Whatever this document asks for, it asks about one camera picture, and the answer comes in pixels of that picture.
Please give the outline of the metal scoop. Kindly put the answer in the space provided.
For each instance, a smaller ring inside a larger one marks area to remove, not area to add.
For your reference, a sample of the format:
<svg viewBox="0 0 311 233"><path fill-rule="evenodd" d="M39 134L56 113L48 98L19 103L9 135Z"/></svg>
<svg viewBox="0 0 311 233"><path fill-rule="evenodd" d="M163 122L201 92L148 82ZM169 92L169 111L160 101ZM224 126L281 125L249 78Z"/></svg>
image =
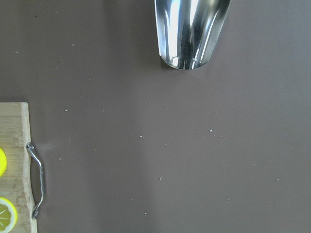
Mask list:
<svg viewBox="0 0 311 233"><path fill-rule="evenodd" d="M161 59L179 70L193 70L208 63L230 1L156 0L154 5Z"/></svg>

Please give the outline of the bamboo cutting board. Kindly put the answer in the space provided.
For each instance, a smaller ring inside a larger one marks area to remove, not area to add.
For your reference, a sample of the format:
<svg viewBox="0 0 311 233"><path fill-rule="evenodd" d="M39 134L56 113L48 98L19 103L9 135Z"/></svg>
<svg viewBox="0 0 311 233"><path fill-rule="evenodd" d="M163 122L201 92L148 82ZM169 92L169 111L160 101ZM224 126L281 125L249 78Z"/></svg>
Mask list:
<svg viewBox="0 0 311 233"><path fill-rule="evenodd" d="M31 142L29 105L26 102L0 104L0 149L7 166L0 177L0 197L16 210L17 220L11 233L37 232L37 217L45 197L44 170ZM31 185L31 162L38 165L40 200L34 201Z"/></svg>

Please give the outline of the lemon half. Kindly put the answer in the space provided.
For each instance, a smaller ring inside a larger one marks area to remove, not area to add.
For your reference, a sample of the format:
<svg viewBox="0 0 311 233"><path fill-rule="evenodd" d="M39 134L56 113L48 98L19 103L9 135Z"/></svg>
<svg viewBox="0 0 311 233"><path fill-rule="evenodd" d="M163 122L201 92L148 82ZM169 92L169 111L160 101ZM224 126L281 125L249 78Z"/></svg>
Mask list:
<svg viewBox="0 0 311 233"><path fill-rule="evenodd" d="M5 173L7 168L6 154L2 148L0 148L0 177Z"/></svg>

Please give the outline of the lemon slice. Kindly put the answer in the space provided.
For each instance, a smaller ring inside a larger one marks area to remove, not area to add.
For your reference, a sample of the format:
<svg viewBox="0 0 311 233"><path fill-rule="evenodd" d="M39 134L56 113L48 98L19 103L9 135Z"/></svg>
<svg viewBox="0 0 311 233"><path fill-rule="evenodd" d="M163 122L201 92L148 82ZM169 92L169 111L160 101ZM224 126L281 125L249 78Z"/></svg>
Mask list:
<svg viewBox="0 0 311 233"><path fill-rule="evenodd" d="M15 206L6 198L0 198L0 232L9 233L17 223Z"/></svg>

